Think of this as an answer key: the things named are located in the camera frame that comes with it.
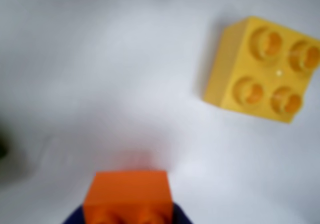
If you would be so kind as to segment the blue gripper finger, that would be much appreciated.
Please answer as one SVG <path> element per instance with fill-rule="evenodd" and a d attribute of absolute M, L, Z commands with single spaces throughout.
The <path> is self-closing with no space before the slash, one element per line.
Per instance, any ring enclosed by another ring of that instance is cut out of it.
<path fill-rule="evenodd" d="M 191 220 L 188 216 L 184 213 L 181 207 L 174 203 L 173 204 L 173 217 L 172 222 L 173 224 L 192 224 Z M 85 224 L 84 212 L 83 207 L 79 206 L 76 208 L 62 224 Z"/>

